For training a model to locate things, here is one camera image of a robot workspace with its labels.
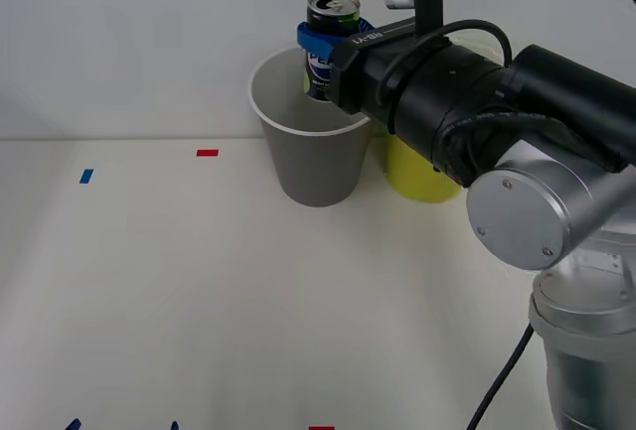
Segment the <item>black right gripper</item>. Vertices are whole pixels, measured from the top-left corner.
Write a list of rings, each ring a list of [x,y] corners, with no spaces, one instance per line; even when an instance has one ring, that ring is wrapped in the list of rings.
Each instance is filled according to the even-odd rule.
[[[413,18],[377,29],[359,18],[357,34],[349,38],[318,33],[307,22],[297,26],[297,43],[314,56],[331,56],[329,100],[350,115],[359,112],[377,120],[386,128],[394,127],[391,102],[377,102],[376,91],[385,70],[402,51],[414,42]]]

